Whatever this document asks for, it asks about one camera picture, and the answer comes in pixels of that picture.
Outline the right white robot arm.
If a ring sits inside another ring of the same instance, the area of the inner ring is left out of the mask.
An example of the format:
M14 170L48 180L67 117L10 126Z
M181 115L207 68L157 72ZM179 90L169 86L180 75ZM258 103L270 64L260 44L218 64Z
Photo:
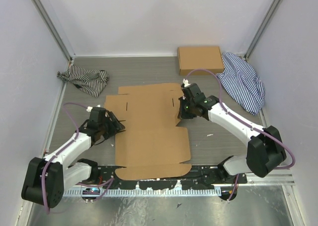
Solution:
M263 178L286 160L286 151L275 127L265 128L248 121L223 104L221 99L213 95L206 97L195 83L188 84L185 80L181 90L179 119L202 117L229 131L247 148L245 155L229 156L217 165L220 181L228 184L238 174L249 172Z

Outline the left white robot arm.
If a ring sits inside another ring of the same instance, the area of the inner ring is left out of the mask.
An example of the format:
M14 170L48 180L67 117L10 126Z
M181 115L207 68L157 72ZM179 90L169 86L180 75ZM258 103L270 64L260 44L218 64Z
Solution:
M39 204L46 210L56 207L65 191L75 185L87 187L100 180L98 164L89 159L77 159L100 139L107 140L125 131L115 114L103 107L88 107L89 118L76 127L71 138L43 158L33 158L22 186L22 199Z

